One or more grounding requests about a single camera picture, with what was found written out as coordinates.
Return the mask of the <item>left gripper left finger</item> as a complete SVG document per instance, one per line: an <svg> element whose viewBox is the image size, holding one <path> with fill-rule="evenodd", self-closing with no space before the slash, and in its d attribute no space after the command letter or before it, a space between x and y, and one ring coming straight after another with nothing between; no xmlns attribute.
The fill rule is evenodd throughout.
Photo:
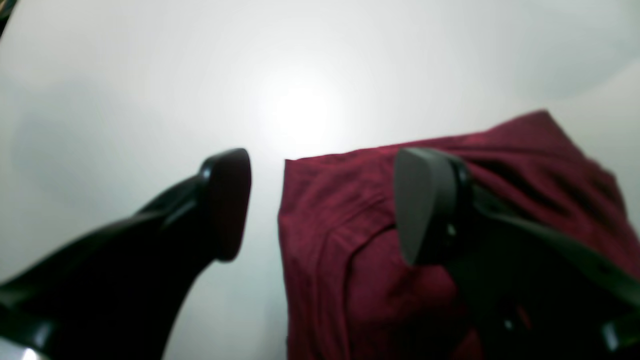
<svg viewBox="0 0 640 360"><path fill-rule="evenodd" d="M235 148L135 214L1 283L3 360L160 360L195 280L243 241L252 170Z"/></svg>

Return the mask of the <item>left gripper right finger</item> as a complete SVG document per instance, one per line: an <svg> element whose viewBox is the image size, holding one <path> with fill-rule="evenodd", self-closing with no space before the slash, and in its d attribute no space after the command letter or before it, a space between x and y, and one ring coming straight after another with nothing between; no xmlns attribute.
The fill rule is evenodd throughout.
<svg viewBox="0 0 640 360"><path fill-rule="evenodd" d="M393 191L405 262L446 269L487 360L639 358L639 282L509 210L459 157L399 150Z"/></svg>

